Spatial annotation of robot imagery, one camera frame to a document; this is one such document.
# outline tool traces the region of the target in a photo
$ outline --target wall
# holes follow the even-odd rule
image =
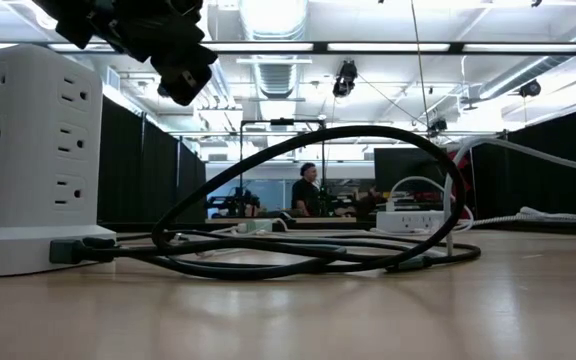
[[[317,164],[321,177],[321,163]],[[206,164],[206,179],[210,180],[233,164]],[[244,179],[298,179],[301,163],[266,163],[247,171]],[[366,163],[328,163],[326,167],[328,179],[374,179],[375,167],[372,162]]]

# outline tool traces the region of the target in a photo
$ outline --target air duct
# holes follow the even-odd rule
[[[576,42],[576,36],[572,37],[570,41]],[[471,87],[469,98],[462,100],[462,103],[469,104],[492,100],[517,89],[572,58],[573,56],[544,56],[538,59],[527,59],[497,78],[483,85]]]
[[[250,41],[299,41],[304,39],[308,0],[240,0],[239,11],[246,39]],[[259,56],[263,59],[296,59],[296,56]],[[288,98],[297,85],[294,64],[255,64],[261,94],[269,99]]]

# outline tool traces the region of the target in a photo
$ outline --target power cord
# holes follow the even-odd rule
[[[266,238],[254,237],[231,238],[224,234],[211,234],[184,231],[185,235],[210,234],[216,240],[185,241],[181,244],[173,244],[170,232],[166,231],[170,223],[183,213],[189,206],[206,196],[210,192],[224,185],[229,180],[241,173],[272,159],[285,152],[322,141],[328,141],[344,137],[385,137],[400,140],[419,147],[434,157],[439,166],[443,167],[454,179],[455,202],[452,214],[446,222],[426,240],[400,240],[413,243],[413,247],[400,247],[372,242],[349,243],[343,235],[334,238],[300,239],[300,238]],[[324,272],[355,272],[375,269],[388,271],[400,271],[408,269],[423,269],[436,264],[452,263],[477,258],[480,255],[479,248],[461,244],[457,248],[463,248],[468,252],[455,256],[446,256],[434,260],[430,256],[423,255],[435,246],[442,246],[440,241],[446,237],[451,229],[458,223],[459,215],[464,208],[466,189],[461,174],[455,163],[444,151],[430,141],[405,130],[383,126],[348,126],[330,129],[322,129],[312,133],[306,133],[280,144],[260,151],[241,162],[226,169],[219,175],[206,182],[197,191],[176,204],[169,210],[153,228],[151,238],[155,246],[147,247],[124,247],[114,246],[108,248],[106,241],[53,241],[50,249],[50,260],[53,263],[77,263],[83,260],[112,261],[117,257],[130,257],[150,264],[164,267],[173,271],[192,276],[221,280],[263,280],[296,274],[312,274]],[[379,240],[395,240],[395,238],[382,235],[349,235],[352,237],[374,238]],[[350,253],[348,246],[360,246],[366,248],[379,248],[384,250],[398,251],[390,255],[362,255]],[[266,264],[231,264],[215,263],[210,261],[189,261],[171,259],[171,256],[197,254],[222,249],[249,249],[267,252],[276,252],[290,255],[299,255],[311,258],[310,260],[289,265],[266,265]],[[333,264],[337,261],[349,264]]]

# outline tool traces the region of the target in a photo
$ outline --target black shirt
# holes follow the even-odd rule
[[[292,186],[292,208],[297,208],[297,201],[306,204],[310,216],[319,216],[319,189],[303,178]]]

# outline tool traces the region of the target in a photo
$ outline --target black curtain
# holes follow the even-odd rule
[[[182,142],[179,143],[179,158],[177,166],[177,197],[185,199],[206,182],[206,168],[204,163],[188,149]],[[206,219],[206,198],[202,198],[188,207],[177,218],[181,223],[202,223]]]
[[[576,161],[576,113],[508,134],[510,142]],[[513,215],[522,206],[576,214],[576,170],[513,150],[473,151],[477,215]]]
[[[144,123],[141,162],[141,222],[155,222],[177,200],[177,139]]]
[[[142,119],[104,97],[101,120],[97,218],[141,221]]]

